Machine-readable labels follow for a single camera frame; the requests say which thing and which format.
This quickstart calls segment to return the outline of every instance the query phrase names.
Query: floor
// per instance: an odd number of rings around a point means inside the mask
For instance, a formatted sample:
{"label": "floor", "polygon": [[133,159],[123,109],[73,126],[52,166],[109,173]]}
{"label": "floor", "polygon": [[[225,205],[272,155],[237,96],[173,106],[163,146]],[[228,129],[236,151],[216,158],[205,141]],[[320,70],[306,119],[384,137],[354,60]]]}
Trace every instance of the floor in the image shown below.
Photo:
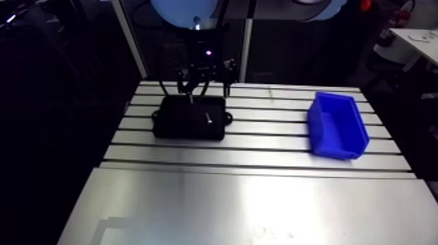
{"label": "floor", "polygon": [[[357,63],[353,65],[352,76],[342,84],[339,84],[340,79],[336,80],[340,75],[325,73],[330,69],[321,63],[334,54],[322,51],[324,59],[319,56],[319,45],[330,40],[330,35],[323,31],[331,23],[255,23],[248,79],[265,83],[363,86],[373,76],[364,66],[373,40],[385,24],[387,14],[397,4],[379,0],[379,6],[382,11],[370,25],[372,28],[363,43],[363,52],[358,54]],[[92,50],[95,56],[81,51],[87,43],[81,40],[70,45],[66,45],[65,39],[61,40],[57,48],[69,47],[65,53],[54,49],[54,42],[42,38],[44,35],[5,42],[10,46],[2,42],[1,67],[3,77],[7,79],[1,80],[0,91],[2,105],[6,105],[6,118],[11,119],[2,123],[2,137],[12,146],[17,161],[13,165],[23,173],[19,181],[15,175],[11,177],[20,183],[25,194],[17,198],[24,210],[20,212],[20,230],[23,226],[26,240],[32,242],[56,244],[91,169],[100,163],[125,103],[139,80],[111,5],[104,4],[102,8],[108,11],[93,17],[93,32],[96,33],[93,40],[96,42]],[[281,28],[276,32],[272,25]],[[230,25],[232,35],[225,41],[229,44],[225,57],[239,57],[242,26],[241,21]],[[174,41],[174,36],[168,34],[139,32],[142,34],[138,40],[146,50],[156,47],[162,40]],[[178,49],[178,46],[167,47]],[[153,69],[154,53],[146,60]],[[420,111],[407,106],[409,101],[394,94],[385,83],[365,95],[418,177],[438,180],[438,171],[431,171],[436,169],[431,166],[438,159],[438,144],[425,132]]]}

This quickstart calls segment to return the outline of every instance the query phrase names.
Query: led light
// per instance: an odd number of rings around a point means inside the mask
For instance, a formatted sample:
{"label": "led light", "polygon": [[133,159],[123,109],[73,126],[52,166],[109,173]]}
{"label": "led light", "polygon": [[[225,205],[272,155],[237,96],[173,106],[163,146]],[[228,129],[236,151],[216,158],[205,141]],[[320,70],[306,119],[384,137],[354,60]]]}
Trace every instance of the led light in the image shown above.
{"label": "led light", "polygon": [[11,22],[13,19],[15,19],[15,14],[9,17],[9,19],[6,20],[7,23]]}

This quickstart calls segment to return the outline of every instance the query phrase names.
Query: purple light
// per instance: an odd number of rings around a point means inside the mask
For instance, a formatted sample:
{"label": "purple light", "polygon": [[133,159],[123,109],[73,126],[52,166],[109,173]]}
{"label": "purple light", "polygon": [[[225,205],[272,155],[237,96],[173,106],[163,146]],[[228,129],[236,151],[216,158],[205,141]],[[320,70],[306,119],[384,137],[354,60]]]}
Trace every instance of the purple light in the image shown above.
{"label": "purple light", "polygon": [[13,19],[15,19],[15,14],[12,15],[11,17],[9,17],[9,19],[7,19],[6,22],[9,23],[9,22],[11,22]]}

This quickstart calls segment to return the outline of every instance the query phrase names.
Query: metal surface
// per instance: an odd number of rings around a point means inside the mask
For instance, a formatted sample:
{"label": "metal surface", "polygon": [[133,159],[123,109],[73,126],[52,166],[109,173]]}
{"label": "metal surface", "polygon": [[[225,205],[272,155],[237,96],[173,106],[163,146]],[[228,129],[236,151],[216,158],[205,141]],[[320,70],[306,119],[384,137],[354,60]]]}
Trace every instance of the metal surface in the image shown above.
{"label": "metal surface", "polygon": [[[125,115],[132,117],[150,117],[158,106],[130,106]],[[270,122],[306,122],[305,111],[279,111],[269,109],[227,109],[237,121],[270,121]],[[382,125],[376,114],[361,113],[364,124]]]}
{"label": "metal surface", "polygon": [[[171,147],[193,147],[232,150],[270,150],[270,151],[309,151],[307,137],[299,136],[255,136],[228,134],[221,141],[194,139],[158,139],[152,132],[118,130],[113,143],[156,145]],[[371,139],[365,153],[400,153],[394,141],[388,139]]]}
{"label": "metal surface", "polygon": [[[143,130],[153,129],[151,118],[125,117],[120,122],[119,128],[122,130]],[[391,138],[384,126],[365,126],[371,138]],[[255,134],[268,136],[307,136],[308,129],[305,122],[250,122],[234,121],[225,127],[227,134]]]}
{"label": "metal surface", "polygon": [[[175,82],[164,82],[176,89]],[[282,167],[294,170],[385,170],[405,174],[411,168],[379,117],[367,102],[357,102],[372,140],[359,159],[340,161],[312,156],[308,146],[306,111],[314,93],[325,87],[239,83],[242,98],[228,98],[227,111],[234,121],[226,127],[222,141],[156,139],[151,115],[159,109],[163,96],[157,82],[143,81],[138,91],[154,95],[134,95],[119,130],[104,157],[105,162],[130,164],[174,164],[182,166]],[[212,83],[211,90],[221,89]],[[356,88],[330,87],[330,92],[363,95]],[[301,94],[301,99],[279,99],[279,94]],[[254,98],[272,95],[272,98]]]}
{"label": "metal surface", "polygon": [[117,19],[119,19],[120,26],[122,27],[124,37],[128,42],[129,48],[131,49],[132,56],[134,56],[134,60],[137,64],[138,71],[140,72],[141,77],[144,79],[147,77],[146,66],[143,63],[143,58],[138,51],[138,46],[134,35],[132,34],[132,30],[128,24],[128,20],[124,15],[123,6],[121,4],[121,0],[111,0],[113,4],[113,8],[115,14],[117,15]]}
{"label": "metal surface", "polygon": [[[131,104],[145,106],[159,106],[164,96],[161,95],[134,95]],[[282,110],[305,110],[312,105],[311,100],[277,100],[266,98],[227,98],[227,108],[235,109],[282,109]],[[374,110],[367,102],[357,103],[360,112],[373,113]]]}
{"label": "metal surface", "polygon": [[[169,94],[178,94],[178,88],[167,87]],[[202,88],[198,87],[194,90],[193,94],[199,94]],[[313,100],[315,98],[316,91],[296,91],[296,90],[282,90],[282,89],[241,89],[234,88],[231,90],[230,97],[246,97],[246,98],[280,98],[280,99],[301,99],[301,100]],[[223,89],[218,87],[211,87],[207,90],[207,95],[222,96]],[[332,92],[334,94],[342,94],[353,97],[357,102],[365,102],[366,98],[360,93],[350,92]],[[139,86],[136,94],[147,95],[164,95],[163,90],[156,86]]]}
{"label": "metal surface", "polygon": [[239,74],[239,83],[244,83],[246,78],[246,67],[248,66],[248,55],[250,53],[251,34],[252,34],[252,19],[245,19],[241,66],[239,67],[239,69],[241,70]]}
{"label": "metal surface", "polygon": [[243,167],[200,167],[164,164],[136,164],[133,162],[102,162],[100,167],[112,169],[133,169],[147,171],[165,171],[178,173],[214,173],[224,175],[262,175],[289,177],[333,177],[361,179],[416,179],[414,173],[381,171],[337,171],[317,169],[263,169]]}
{"label": "metal surface", "polygon": [[[166,86],[177,86],[174,81],[164,81]],[[141,86],[159,86],[157,81],[141,81]],[[210,82],[211,87],[222,87],[222,83]],[[233,88],[241,89],[283,89],[283,90],[314,90],[314,91],[338,91],[338,92],[354,92],[360,93],[360,89],[356,87],[322,87],[322,86],[307,86],[307,85],[282,85],[282,84],[260,84],[260,83],[235,83]]]}
{"label": "metal surface", "polygon": [[422,180],[95,169],[58,245],[436,245]]}
{"label": "metal surface", "polygon": [[403,156],[392,154],[365,154],[354,160],[341,161],[314,156],[308,152],[231,151],[229,149],[110,145],[104,158],[108,161],[191,164],[197,166],[411,170]]}

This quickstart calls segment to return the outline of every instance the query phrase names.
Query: vertical metal pole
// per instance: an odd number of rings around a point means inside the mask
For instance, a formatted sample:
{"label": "vertical metal pole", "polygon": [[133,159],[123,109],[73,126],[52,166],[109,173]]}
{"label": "vertical metal pole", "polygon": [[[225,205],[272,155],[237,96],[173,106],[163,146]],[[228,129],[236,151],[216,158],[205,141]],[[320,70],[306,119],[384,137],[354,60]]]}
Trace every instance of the vertical metal pole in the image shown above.
{"label": "vertical metal pole", "polygon": [[245,29],[243,34],[243,45],[242,45],[241,73],[239,76],[239,83],[245,82],[246,67],[248,66],[248,54],[250,52],[252,22],[253,19],[245,20]]}
{"label": "vertical metal pole", "polygon": [[111,3],[113,4],[115,14],[117,15],[117,19],[119,19],[120,25],[121,25],[123,33],[124,33],[124,37],[126,38],[126,41],[128,42],[129,48],[131,49],[132,55],[134,56],[134,60],[137,64],[141,78],[144,79],[147,77],[147,69],[146,69],[145,64],[143,63],[143,59],[142,59],[141,54],[138,50],[137,42],[134,39],[134,36],[132,35],[132,30],[131,30],[131,28],[128,24],[128,20],[126,19],[126,16],[124,14],[121,0],[111,0]]}

